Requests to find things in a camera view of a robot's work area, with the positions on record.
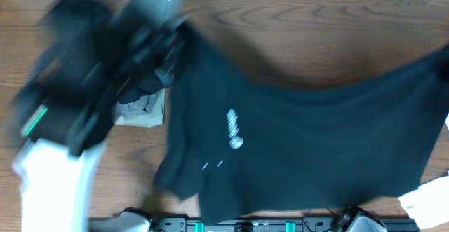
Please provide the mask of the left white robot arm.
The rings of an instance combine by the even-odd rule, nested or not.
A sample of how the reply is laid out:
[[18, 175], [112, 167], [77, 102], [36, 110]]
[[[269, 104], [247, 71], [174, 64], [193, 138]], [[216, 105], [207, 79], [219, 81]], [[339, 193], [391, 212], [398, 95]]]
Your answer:
[[52, 45], [13, 98], [23, 231], [88, 231], [91, 187], [120, 104], [174, 82], [183, 0], [57, 0]]

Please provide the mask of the black t-shirt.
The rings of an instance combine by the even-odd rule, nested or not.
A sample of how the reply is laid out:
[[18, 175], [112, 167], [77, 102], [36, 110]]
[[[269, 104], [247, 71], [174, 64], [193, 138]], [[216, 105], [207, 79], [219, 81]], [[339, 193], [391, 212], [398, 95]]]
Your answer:
[[154, 177], [198, 196], [209, 224], [265, 210], [358, 205], [415, 190], [448, 115], [448, 49], [341, 88], [247, 78], [182, 26], [168, 151]]

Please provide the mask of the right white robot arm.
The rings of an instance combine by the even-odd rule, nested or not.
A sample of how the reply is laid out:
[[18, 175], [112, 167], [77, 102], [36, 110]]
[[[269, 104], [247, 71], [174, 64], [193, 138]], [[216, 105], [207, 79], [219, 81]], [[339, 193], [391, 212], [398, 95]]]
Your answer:
[[334, 223], [332, 232], [387, 232], [382, 221], [360, 207], [344, 210]]

